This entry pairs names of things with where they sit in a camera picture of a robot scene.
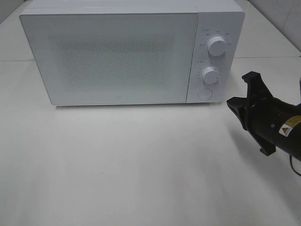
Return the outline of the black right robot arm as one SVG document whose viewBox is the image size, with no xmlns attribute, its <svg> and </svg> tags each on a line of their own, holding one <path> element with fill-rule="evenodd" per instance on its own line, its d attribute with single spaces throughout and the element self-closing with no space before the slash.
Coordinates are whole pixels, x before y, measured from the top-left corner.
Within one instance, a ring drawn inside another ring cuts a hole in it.
<svg viewBox="0 0 301 226">
<path fill-rule="evenodd" d="M 273 97 L 260 73 L 249 72 L 242 79 L 247 83 L 246 97 L 233 97 L 227 106 L 269 156 L 277 148 L 297 160 L 301 158 L 301 106 Z"/>
</svg>

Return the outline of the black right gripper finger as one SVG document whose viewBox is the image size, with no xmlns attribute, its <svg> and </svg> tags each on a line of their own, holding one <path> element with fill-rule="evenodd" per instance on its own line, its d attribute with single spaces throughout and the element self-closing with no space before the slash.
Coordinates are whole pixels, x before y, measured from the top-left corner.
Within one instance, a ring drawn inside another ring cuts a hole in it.
<svg viewBox="0 0 301 226">
<path fill-rule="evenodd" d="M 227 100 L 227 106 L 239 119 L 244 129 L 248 128 L 249 116 L 249 98 L 247 97 L 232 97 Z"/>
<path fill-rule="evenodd" d="M 264 98 L 273 98 L 273 95 L 263 82 L 260 73 L 251 71 L 243 75 L 242 79 L 247 83 L 247 99 L 260 100 Z"/>
</svg>

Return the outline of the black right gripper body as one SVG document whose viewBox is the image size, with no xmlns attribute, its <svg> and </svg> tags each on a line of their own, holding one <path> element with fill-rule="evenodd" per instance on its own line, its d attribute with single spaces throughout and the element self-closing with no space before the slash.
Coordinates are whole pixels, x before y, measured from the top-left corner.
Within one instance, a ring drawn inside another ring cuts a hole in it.
<svg viewBox="0 0 301 226">
<path fill-rule="evenodd" d="M 253 101 L 249 97 L 246 98 L 245 126 L 265 156 L 276 151 L 275 121 L 282 112 L 281 105 L 282 101 L 278 98 L 262 98 Z"/>
</svg>

